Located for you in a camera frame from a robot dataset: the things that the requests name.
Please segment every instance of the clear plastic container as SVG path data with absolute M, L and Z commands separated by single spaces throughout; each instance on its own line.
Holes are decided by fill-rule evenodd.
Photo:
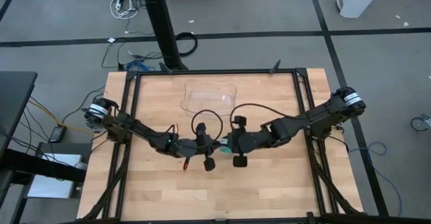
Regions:
M 181 108 L 187 116 L 193 117 L 201 110 L 212 110 L 224 120 L 235 107 L 236 86 L 233 84 L 205 83 L 189 80 L 184 86 L 184 99 Z M 210 112 L 203 112 L 198 118 L 217 119 Z

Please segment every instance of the black cable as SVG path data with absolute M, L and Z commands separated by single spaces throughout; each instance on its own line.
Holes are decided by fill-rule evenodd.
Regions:
M 94 101 L 97 97 L 99 97 L 99 96 L 103 96 L 103 94 L 104 94 L 104 93 L 101 93 L 101 94 L 95 95 L 95 96 L 93 97 L 93 101 Z
M 100 134 L 100 135 L 98 135 L 98 136 L 96 136 L 96 137 L 94 137 L 94 138 L 92 138 L 91 140 L 90 140 L 90 143 L 91 144 L 93 144 L 93 141 L 94 140 L 96 140 L 97 138 L 99 138 L 99 137 L 101 137 L 101 136 L 103 136 L 103 135 L 105 135 L 105 133 L 107 133 L 108 131 L 106 130 L 106 131 L 104 131 L 102 134 Z M 100 146 L 102 146 L 105 142 L 107 142 L 108 141 L 108 139 L 107 140 L 105 140 L 105 141 L 103 141 L 101 144 L 99 144 L 99 145 L 97 145 L 95 148 L 93 148 L 91 151 L 90 151 L 90 155 L 93 153 L 93 151 L 94 150 L 96 150 L 96 148 L 98 148 L 98 147 L 100 147 Z
M 110 49 L 110 47 L 112 46 L 112 43 L 110 43 L 109 45 L 108 45 L 108 48 L 106 49 L 106 52 L 105 52 L 105 55 L 103 55 L 103 59 L 102 59 L 102 64 L 101 64 L 101 66 L 102 66 L 102 68 L 104 68 L 104 69 L 111 69 L 111 68 L 116 68 L 117 66 L 111 66 L 111 67 L 107 67 L 107 66 L 104 66 L 103 64 L 104 64 L 104 62 L 105 62 L 105 59 L 106 59 L 106 55 L 108 54 L 108 52 L 109 52 L 109 49 Z
M 196 131 L 195 131 L 195 128 L 193 127 L 193 123 L 195 122 L 196 117 L 197 117 L 198 115 L 200 115 L 200 114 L 204 113 L 204 112 L 212 113 L 212 114 L 213 114 L 214 116 L 216 116 L 216 117 L 218 118 L 218 120 L 220 121 L 220 131 L 219 131 L 218 135 L 217 135 L 217 136 L 215 137 L 215 139 L 214 139 L 214 140 L 217 140 L 217 139 L 222 135 L 222 132 L 223 132 L 223 120 L 222 120 L 222 118 L 220 117 L 220 115 L 219 115 L 219 114 L 215 113 L 215 112 L 214 112 L 214 111 L 212 111 L 212 110 L 201 110 L 200 112 L 196 113 L 196 114 L 193 116 L 193 118 L 191 119 L 191 130 L 192 130 L 192 131 L 193 131 L 193 133 L 195 133 L 195 135 L 196 135 Z
M 46 142 L 48 141 L 48 139 L 47 139 L 47 138 L 43 137 L 41 134 L 37 133 L 35 130 L 31 129 L 30 127 L 26 126 L 24 123 L 22 123 L 22 122 L 19 122 L 19 123 L 20 123 L 22 126 L 24 126 L 25 128 L 29 129 L 29 130 L 30 130 L 30 132 L 32 132 L 32 133 L 34 133 L 34 134 L 38 135 L 41 139 L 45 140 Z
M 86 95 L 86 97 L 84 98 L 84 100 L 82 101 L 81 105 L 79 105 L 78 109 L 76 109 L 76 110 L 74 110 L 74 111 L 72 111 L 72 112 L 68 113 L 68 114 L 63 118 L 63 120 L 61 121 L 61 123 L 64 123 L 64 122 L 66 121 L 66 119 L 67 119 L 69 116 L 71 116 L 72 114 L 75 114 L 76 112 L 78 112 L 79 110 L 81 110 L 82 106 L 85 104 L 86 100 L 88 99 L 88 96 L 90 96 L 92 93 L 95 93 L 95 92 L 97 92 L 97 91 L 99 91 L 99 90 L 101 90 L 101 89 L 103 89 L 103 88 L 105 88 L 105 85 L 103 85 L 102 87 L 100 87 L 100 88 L 98 88 L 98 89 L 96 89 L 96 90 L 93 90 L 93 91 L 91 91 L 90 93 L 88 93 L 88 94 Z
M 96 150 L 98 147 L 102 146 L 102 145 L 103 145 L 105 142 L 107 142 L 107 141 L 108 141 L 108 139 L 107 139 L 107 140 L 105 140 L 105 141 L 103 141 L 101 144 L 97 145 L 95 148 L 93 148 L 93 149 L 90 151 L 90 154 L 92 154 L 94 150 Z
M 264 106 L 264 105 L 261 105 L 261 104 L 255 104 L 255 103 L 245 103 L 245 104 L 241 104 L 241 105 L 239 105 L 239 106 L 236 106 L 236 107 L 231 111 L 231 113 L 230 113 L 230 115 L 229 115 L 230 128 L 232 128 L 232 129 L 234 128 L 234 125 L 233 125 L 233 122 L 232 122 L 232 115 L 234 114 L 235 110 L 237 110 L 237 109 L 239 109 L 239 108 L 241 108 L 241 107 L 243 107 L 243 106 L 257 106 L 257 107 L 261 107 L 261 108 L 264 108 L 264 109 L 270 110 L 270 111 L 272 111 L 272 112 L 274 112 L 274 113 L 276 113 L 276 114 L 279 114 L 279 115 L 281 115 L 281 116 L 285 116 L 285 117 L 287 117 L 287 118 L 295 119 L 295 117 L 293 117 L 293 116 L 289 116 L 289 115 L 287 115 L 287 114 L 283 114 L 283 113 L 281 113 L 281 112 L 279 112 L 279 111 L 277 111 L 277 110 L 274 110 L 273 108 L 270 108 L 270 107 L 268 107 L 268 106 Z
M 215 113 L 215 112 L 214 112 L 214 111 L 212 111 L 212 110 L 201 110 L 200 112 L 196 113 L 196 114 L 193 116 L 193 118 L 191 119 L 191 130 L 193 131 L 193 133 L 195 133 L 195 134 L 196 134 L 196 131 L 195 131 L 195 129 L 193 128 L 193 123 L 194 123 L 194 121 L 195 121 L 196 117 L 197 117 L 198 115 L 200 115 L 201 113 L 203 113 L 203 112 L 210 112 L 210 113 L 214 114 L 214 115 L 218 118 L 218 120 L 220 121 L 220 131 L 219 131 L 218 135 L 217 135 L 217 136 L 215 137 L 215 139 L 214 139 L 214 141 L 216 142 L 216 141 L 217 141 L 217 139 L 220 137 L 220 135 L 221 135 L 221 134 L 222 134 L 222 132 L 223 132 L 223 120 L 222 120 L 222 118 L 219 116 L 219 114 Z M 214 143 L 211 143 L 211 144 L 207 144 L 207 145 L 204 145 L 204 146 L 190 147 L 190 146 L 183 145 L 183 144 L 181 144 L 181 143 L 179 143 L 179 144 L 180 144 L 181 146 L 183 146 L 184 148 L 188 148 L 188 149 L 202 149 L 202 148 L 206 148 L 206 147 L 210 147 L 210 146 L 214 145 Z
M 342 127 L 342 125 L 333 125 L 333 127 L 337 130 L 341 130 L 341 133 L 344 134 L 344 127 Z
M 35 123 L 39 126 L 40 130 L 42 131 L 43 135 L 46 137 L 46 139 L 49 139 L 48 135 L 45 133 L 42 125 L 39 123 L 39 121 L 37 121 L 35 119 L 35 117 L 33 116 L 33 114 L 31 113 L 30 109 L 26 106 L 26 109 L 28 111 L 28 114 L 30 115 L 30 117 L 35 121 Z
M 190 32 L 182 32 L 178 35 L 176 35 L 175 40 L 181 40 L 183 38 L 191 38 L 195 41 L 195 45 L 192 47 L 192 49 L 190 49 L 190 51 L 188 52 L 180 52 L 180 57 L 186 57 L 189 56 L 190 54 L 194 53 L 197 49 L 197 37 L 195 35 L 193 35 Z
M 349 152 L 350 150 L 349 150 L 349 146 L 347 145 L 347 143 L 345 142 L 345 141 L 343 141 L 343 140 L 341 140 L 341 139 L 338 139 L 338 138 L 336 138 L 336 137 L 332 137 L 332 136 L 328 136 L 329 138 L 332 138 L 332 139 L 335 139 L 335 140 L 337 140 L 337 141 L 339 141 L 340 143 L 343 143 L 344 145 L 345 145 L 345 148 L 347 149 L 347 152 Z
M 169 133 L 169 131 L 170 131 L 170 129 L 174 129 L 173 130 L 173 133 L 175 134 L 175 125 L 174 124 L 172 124 L 172 125 L 170 125 L 169 126 L 169 128 L 168 128 L 168 130 L 166 130 L 164 133 L 162 133 L 162 134 L 158 134 L 158 135 L 155 135 L 155 134 L 153 134 L 153 137 L 163 137 L 164 135 L 166 135 L 166 134 L 168 134 Z
M 314 142 L 317 142 L 317 141 L 312 141 L 311 142 L 312 143 L 312 149 L 314 150 L 314 153 L 316 153 L 317 155 L 320 156 L 320 154 L 316 151 L 316 148 L 314 147 Z
M 26 112 L 25 111 L 22 111 L 22 114 L 24 115 L 24 118 L 26 119 L 26 121 L 27 121 L 27 124 L 28 124 L 28 142 L 30 143 L 30 144 L 32 144 L 32 129 L 30 128 L 30 121 L 28 121 L 28 118 L 27 118 L 27 114 L 26 114 Z
M 137 60 L 142 60 L 142 59 L 146 60 L 146 59 L 161 59 L 163 56 L 162 56 L 162 53 L 160 53 L 160 52 L 149 52 L 145 56 L 141 56 L 139 54 L 133 54 L 132 57 L 134 57 Z

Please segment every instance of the black metal frame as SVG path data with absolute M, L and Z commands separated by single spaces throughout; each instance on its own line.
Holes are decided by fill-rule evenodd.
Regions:
M 269 73 L 269 69 L 234 69 L 234 70 L 190 70 L 190 71 L 173 71 L 171 75 L 214 75 L 214 74 L 262 74 L 262 73 Z M 310 108 L 314 108 L 314 102 L 312 99 L 312 92 L 310 88 L 310 82 L 308 80 L 308 75 L 305 68 L 297 68 L 297 69 L 278 69 L 274 73 L 290 73 L 292 74 L 292 79 L 294 81 L 294 87 L 296 91 L 296 96 L 298 98 L 298 105 L 301 112 L 305 111 L 304 106 L 304 100 L 302 98 L 302 92 L 300 87 L 300 77 L 304 80 L 304 87 L 305 92 L 307 94 L 308 103 Z M 127 107 L 127 100 L 129 96 L 130 86 L 132 79 L 135 80 L 135 89 L 133 92 L 132 97 L 132 104 L 131 104 L 131 112 L 130 115 L 132 118 L 135 117 L 136 108 L 137 108 L 137 101 L 139 97 L 139 86 L 141 83 L 141 77 L 143 76 L 154 76 L 154 75 L 169 75 L 166 72 L 163 71 L 150 71 L 150 72 L 127 72 L 126 74 L 126 81 L 125 81 L 125 90 L 123 92 L 123 101 L 121 103 L 121 110 L 125 110 Z M 315 157 L 314 155 L 314 148 L 312 145 L 312 138 L 309 133 L 309 131 L 305 130 L 305 139 L 306 139 L 306 146 L 308 151 L 309 158 Z M 117 168 L 117 161 L 119 159 L 119 147 L 120 143 L 114 144 L 114 149 L 112 152 L 112 161 L 110 165 L 109 170 L 109 177 L 108 177 L 108 184 L 112 180 L 112 177 L 114 176 Z M 331 173 L 329 171 L 329 166 L 327 163 L 327 156 L 325 154 L 325 146 L 323 142 L 319 142 L 319 155 L 321 156 L 321 161 L 323 163 L 323 171 L 326 174 L 326 176 L 331 179 Z M 126 144 L 125 146 L 125 152 L 123 157 L 129 158 L 131 152 L 131 144 Z M 325 201 L 323 198 L 323 192 L 321 189 L 321 183 L 319 179 L 319 175 L 317 174 L 317 171 L 312 167 L 312 163 L 310 161 L 310 166 L 312 169 L 312 178 L 313 178 L 313 184 L 314 189 L 316 192 L 316 198 L 317 198 L 317 204 L 319 207 L 320 215 L 323 215 L 326 212 L 326 206 Z M 121 219 L 121 213 L 123 210 L 123 201 L 124 201 L 124 194 L 125 194 L 125 184 L 127 181 L 127 167 L 126 165 L 126 174 L 123 175 L 120 181 L 119 186 L 119 192 L 118 192 L 118 198 L 117 198 L 117 205 L 115 210 L 115 216 L 116 219 Z M 330 201 L 331 201 L 331 208 L 333 213 L 338 213 L 338 206 L 337 202 L 332 195 L 331 191 L 329 191 Z M 109 198 L 108 202 L 105 204 L 103 212 L 102 212 L 102 218 L 108 218 L 109 216 L 109 210 L 111 205 L 111 199 Z M 290 217 L 290 218 L 272 218 L 272 219 L 236 219 L 236 220 L 229 220 L 230 223 L 307 223 L 311 219 L 315 221 L 315 218 L 312 216 L 312 213 L 307 213 L 307 217 Z M 122 223 L 209 223 L 214 220 L 187 220 L 187 221 L 127 221 Z

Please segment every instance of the wooden tabletop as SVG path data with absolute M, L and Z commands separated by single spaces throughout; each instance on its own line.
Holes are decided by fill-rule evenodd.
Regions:
M 308 76 L 315 104 L 327 101 L 330 89 L 324 69 L 308 69 Z M 141 78 L 136 119 L 160 132 L 171 124 L 178 124 L 180 138 L 193 139 L 190 114 L 181 107 L 185 84 L 190 80 L 233 84 L 236 87 L 235 105 L 252 102 L 285 114 L 299 114 L 293 79 L 289 73 L 153 75 Z M 110 73 L 104 97 L 121 104 L 124 84 L 125 73 Z M 129 95 L 128 110 L 131 96 L 132 93 Z M 279 117 L 253 106 L 239 108 L 235 115 L 247 117 L 248 131 L 258 131 L 261 124 Z M 198 118 L 197 122 L 204 122 L 211 136 L 216 136 L 220 129 L 220 123 L 214 119 Z M 229 130 L 228 119 L 224 118 L 222 136 Z M 343 139 L 339 131 L 333 130 L 332 134 Z M 104 137 L 101 137 L 95 141 L 94 147 L 103 140 Z M 246 168 L 233 167 L 232 156 L 217 150 L 212 155 L 216 164 L 212 172 L 204 170 L 202 156 L 193 157 L 189 169 L 184 172 L 184 159 L 160 155 L 139 137 L 133 137 L 131 144 L 121 218 L 124 221 L 303 217 L 309 211 L 319 215 L 302 131 L 287 145 L 249 153 Z M 344 145 L 327 139 L 326 147 L 334 184 L 352 206 L 361 211 Z M 113 144 L 107 142 L 93 152 L 78 217 L 87 214 L 104 191 L 112 149 Z M 322 185 L 327 210 L 330 210 L 327 191 Z M 115 190 L 113 194 L 111 216 L 117 193 Z

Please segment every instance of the caster wheel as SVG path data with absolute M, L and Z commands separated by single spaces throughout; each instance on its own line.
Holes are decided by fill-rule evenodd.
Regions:
M 413 118 L 410 122 L 410 125 L 411 125 L 411 127 L 413 127 L 413 129 L 415 129 L 417 131 L 428 130 L 428 128 L 426 128 L 426 123 L 424 122 L 424 119 L 422 119 L 420 117 Z

